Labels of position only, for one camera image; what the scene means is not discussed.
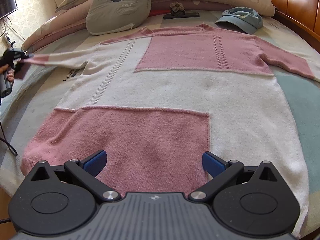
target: power strip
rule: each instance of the power strip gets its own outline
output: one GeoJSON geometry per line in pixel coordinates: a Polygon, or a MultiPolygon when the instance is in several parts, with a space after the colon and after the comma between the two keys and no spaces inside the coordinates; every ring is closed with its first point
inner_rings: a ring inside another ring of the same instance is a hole
{"type": "Polygon", "coordinates": [[[15,43],[15,41],[14,41],[14,42],[11,44],[10,37],[9,37],[9,35],[7,35],[7,34],[4,35],[4,41],[5,41],[5,43],[8,45],[9,48],[12,48],[12,44],[15,43]]]}

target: blue gripper pad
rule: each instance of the blue gripper pad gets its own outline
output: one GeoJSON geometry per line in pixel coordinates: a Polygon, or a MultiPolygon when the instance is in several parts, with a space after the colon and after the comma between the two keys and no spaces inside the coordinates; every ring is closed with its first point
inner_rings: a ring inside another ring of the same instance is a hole
{"type": "Polygon", "coordinates": [[[202,155],[202,167],[214,178],[225,171],[229,167],[229,163],[211,152],[205,152],[202,155]]]}
{"type": "Polygon", "coordinates": [[[83,169],[95,177],[107,165],[107,153],[100,150],[93,155],[95,156],[92,157],[91,155],[81,162],[83,163],[83,169]]]}

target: gray cushion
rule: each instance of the gray cushion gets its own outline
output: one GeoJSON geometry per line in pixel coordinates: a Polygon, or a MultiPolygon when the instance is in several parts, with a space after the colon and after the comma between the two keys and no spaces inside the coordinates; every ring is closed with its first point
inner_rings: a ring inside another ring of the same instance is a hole
{"type": "Polygon", "coordinates": [[[86,26],[92,35],[129,30],[138,27],[150,9],[150,0],[93,0],[86,26]]]}

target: finger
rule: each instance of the finger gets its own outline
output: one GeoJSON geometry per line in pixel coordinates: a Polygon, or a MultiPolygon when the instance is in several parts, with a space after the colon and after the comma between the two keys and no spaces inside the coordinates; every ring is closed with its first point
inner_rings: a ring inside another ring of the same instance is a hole
{"type": "Polygon", "coordinates": [[[14,70],[13,70],[13,69],[10,69],[10,70],[8,71],[8,74],[12,74],[12,75],[14,76],[14,70]]]}
{"type": "Polygon", "coordinates": [[[9,67],[8,64],[0,67],[0,73],[3,73],[4,71],[6,71],[8,67],[9,67]]]}
{"type": "Polygon", "coordinates": [[[14,81],[14,77],[13,77],[13,76],[8,76],[7,79],[8,79],[10,82],[12,82],[12,83],[13,83],[13,81],[14,81]]]}

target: television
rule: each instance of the television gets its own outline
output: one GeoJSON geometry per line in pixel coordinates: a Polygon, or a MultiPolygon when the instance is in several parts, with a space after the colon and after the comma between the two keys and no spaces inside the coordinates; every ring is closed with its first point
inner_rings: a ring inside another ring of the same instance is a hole
{"type": "Polygon", "coordinates": [[[0,0],[0,20],[18,9],[16,0],[0,0]]]}

